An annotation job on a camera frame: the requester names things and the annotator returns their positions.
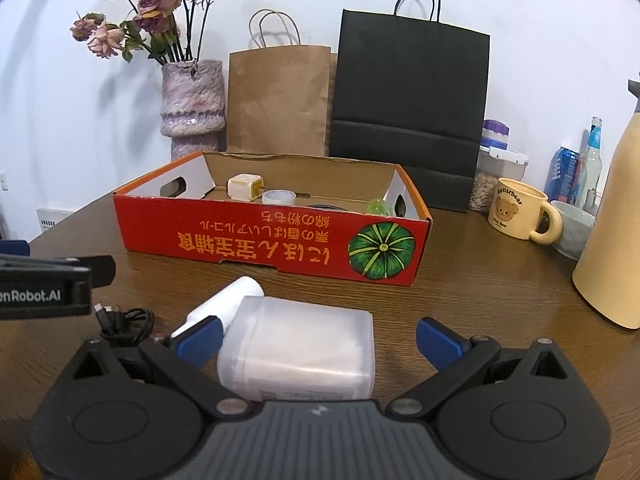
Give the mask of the translucent white plastic box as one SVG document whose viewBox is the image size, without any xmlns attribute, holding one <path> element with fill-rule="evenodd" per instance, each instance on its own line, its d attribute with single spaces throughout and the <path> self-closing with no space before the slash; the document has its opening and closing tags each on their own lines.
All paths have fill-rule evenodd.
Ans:
<svg viewBox="0 0 640 480">
<path fill-rule="evenodd" d="M 370 398 L 373 316 L 274 297 L 246 297 L 217 354 L 218 380 L 252 401 Z"/>
</svg>

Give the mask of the green transparent plastic bottle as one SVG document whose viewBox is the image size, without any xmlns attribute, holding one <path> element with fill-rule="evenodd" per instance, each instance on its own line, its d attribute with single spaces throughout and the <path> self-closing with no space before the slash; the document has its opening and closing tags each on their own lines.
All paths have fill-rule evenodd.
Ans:
<svg viewBox="0 0 640 480">
<path fill-rule="evenodd" d="M 366 206 L 367 214 L 375 214 L 376 216 L 389 217 L 390 207 L 387 206 L 386 201 L 382 198 L 374 198 L 369 200 Z"/>
</svg>

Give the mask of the grey tape roll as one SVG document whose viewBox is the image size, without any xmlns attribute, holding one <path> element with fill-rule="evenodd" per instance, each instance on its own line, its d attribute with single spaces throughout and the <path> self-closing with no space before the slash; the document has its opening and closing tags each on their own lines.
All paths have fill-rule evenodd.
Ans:
<svg viewBox="0 0 640 480">
<path fill-rule="evenodd" d="M 289 190 L 268 190 L 262 193 L 264 205 L 294 206 L 296 194 Z"/>
</svg>

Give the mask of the small white plastic bottle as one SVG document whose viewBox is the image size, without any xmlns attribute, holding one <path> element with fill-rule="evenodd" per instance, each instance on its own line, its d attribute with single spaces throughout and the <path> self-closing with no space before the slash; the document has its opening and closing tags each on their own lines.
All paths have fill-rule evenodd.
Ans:
<svg viewBox="0 0 640 480">
<path fill-rule="evenodd" d="M 190 311 L 184 323 L 171 333 L 171 337 L 177 338 L 209 315 L 216 316 L 226 332 L 245 297 L 263 296 L 265 292 L 258 281 L 249 276 L 241 276 Z"/>
</svg>

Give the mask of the yellow bear mug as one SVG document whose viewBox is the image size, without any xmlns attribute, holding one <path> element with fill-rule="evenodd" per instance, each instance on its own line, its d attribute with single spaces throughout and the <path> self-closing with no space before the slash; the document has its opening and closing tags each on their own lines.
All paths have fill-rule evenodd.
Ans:
<svg viewBox="0 0 640 480">
<path fill-rule="evenodd" d="M 560 212 L 548 202 L 544 192 L 505 177 L 498 179 L 487 221 L 506 236 L 539 245 L 552 245 L 563 231 Z"/>
</svg>

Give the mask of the cream cube charger plug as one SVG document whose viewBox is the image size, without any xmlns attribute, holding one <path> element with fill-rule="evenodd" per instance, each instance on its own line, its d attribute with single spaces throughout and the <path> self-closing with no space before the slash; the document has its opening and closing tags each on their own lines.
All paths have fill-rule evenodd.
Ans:
<svg viewBox="0 0 640 480">
<path fill-rule="evenodd" d="M 259 174 L 236 174 L 227 182 L 230 200 L 250 203 L 262 195 L 264 179 Z"/>
</svg>

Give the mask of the red cardboard pumpkin box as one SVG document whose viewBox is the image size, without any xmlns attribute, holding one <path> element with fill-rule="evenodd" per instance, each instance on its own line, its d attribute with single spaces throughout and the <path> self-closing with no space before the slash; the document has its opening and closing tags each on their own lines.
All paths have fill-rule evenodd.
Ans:
<svg viewBox="0 0 640 480">
<path fill-rule="evenodd" d="M 262 193 L 289 190 L 294 206 L 230 200 L 227 182 L 259 174 Z M 382 198 L 390 216 L 367 214 Z M 280 272 L 409 286 L 433 219 L 405 169 L 387 162 L 303 155 L 194 153 L 113 194 L 133 252 Z"/>
</svg>

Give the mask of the cream yellow thermos jug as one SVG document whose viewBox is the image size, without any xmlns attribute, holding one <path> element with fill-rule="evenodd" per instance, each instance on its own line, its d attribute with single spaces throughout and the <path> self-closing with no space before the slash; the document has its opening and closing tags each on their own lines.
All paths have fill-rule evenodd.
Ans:
<svg viewBox="0 0 640 480">
<path fill-rule="evenodd" d="M 640 318 L 639 126 L 634 112 L 616 146 L 596 221 L 572 274 L 586 303 L 627 330 L 636 330 Z"/>
</svg>

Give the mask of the pink textured ceramic vase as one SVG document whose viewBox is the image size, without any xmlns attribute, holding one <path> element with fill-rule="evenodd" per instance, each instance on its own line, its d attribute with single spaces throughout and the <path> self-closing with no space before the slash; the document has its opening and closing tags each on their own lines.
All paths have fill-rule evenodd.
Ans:
<svg viewBox="0 0 640 480">
<path fill-rule="evenodd" d="M 162 67 L 160 134 L 170 140 L 172 160 L 194 152 L 216 152 L 225 126 L 221 61 L 175 62 Z"/>
</svg>

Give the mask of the grey ceramic cup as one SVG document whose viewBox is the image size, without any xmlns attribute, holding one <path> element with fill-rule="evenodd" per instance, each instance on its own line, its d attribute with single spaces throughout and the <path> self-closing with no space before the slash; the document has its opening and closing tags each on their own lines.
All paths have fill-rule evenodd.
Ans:
<svg viewBox="0 0 640 480">
<path fill-rule="evenodd" d="M 560 213 L 562 218 L 562 234 L 552 247 L 561 255 L 578 260 L 582 255 L 593 227 L 593 217 L 574 205 L 552 200 L 551 205 Z"/>
</svg>

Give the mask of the blue drink can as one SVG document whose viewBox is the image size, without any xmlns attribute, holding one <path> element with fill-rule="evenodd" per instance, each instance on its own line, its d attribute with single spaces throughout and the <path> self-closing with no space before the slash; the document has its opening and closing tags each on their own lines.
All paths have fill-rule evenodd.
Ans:
<svg viewBox="0 0 640 480">
<path fill-rule="evenodd" d="M 567 203 L 578 173 L 580 156 L 561 146 L 552 156 L 544 192 L 548 200 Z"/>
</svg>

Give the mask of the purple white lidded jar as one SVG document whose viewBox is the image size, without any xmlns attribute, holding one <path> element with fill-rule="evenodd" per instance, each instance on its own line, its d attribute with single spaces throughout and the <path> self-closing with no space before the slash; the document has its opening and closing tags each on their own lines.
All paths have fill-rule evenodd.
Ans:
<svg viewBox="0 0 640 480">
<path fill-rule="evenodd" d="M 503 122 L 495 119 L 485 119 L 480 144 L 486 146 L 486 148 L 506 150 L 509 143 L 509 133 L 510 128 Z"/>
</svg>

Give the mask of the clear blue label bottle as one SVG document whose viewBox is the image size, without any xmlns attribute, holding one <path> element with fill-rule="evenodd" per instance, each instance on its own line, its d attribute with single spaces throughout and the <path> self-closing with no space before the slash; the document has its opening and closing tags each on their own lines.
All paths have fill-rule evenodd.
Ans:
<svg viewBox="0 0 640 480">
<path fill-rule="evenodd" d="M 587 203 L 588 192 L 598 187 L 602 171 L 601 131 L 602 119 L 593 117 L 586 147 L 580 154 L 579 171 L 576 180 L 574 205 L 580 209 L 584 208 Z"/>
</svg>

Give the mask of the brown paper bag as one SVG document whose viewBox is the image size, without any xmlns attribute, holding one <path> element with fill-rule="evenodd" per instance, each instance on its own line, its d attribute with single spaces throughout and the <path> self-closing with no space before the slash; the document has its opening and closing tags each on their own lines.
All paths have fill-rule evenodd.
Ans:
<svg viewBox="0 0 640 480">
<path fill-rule="evenodd" d="M 228 151 L 325 155 L 331 49 L 303 44 L 282 11 L 262 8 L 248 26 L 255 47 L 229 55 Z"/>
</svg>

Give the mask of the black paper bag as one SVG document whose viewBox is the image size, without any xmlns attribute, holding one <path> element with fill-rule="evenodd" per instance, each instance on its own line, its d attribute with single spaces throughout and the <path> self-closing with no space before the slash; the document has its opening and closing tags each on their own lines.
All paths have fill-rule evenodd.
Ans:
<svg viewBox="0 0 640 480">
<path fill-rule="evenodd" d="M 466 211 L 480 151 L 490 38 L 426 20 L 346 10 L 338 40 L 329 153 L 393 162 L 427 206 Z"/>
</svg>

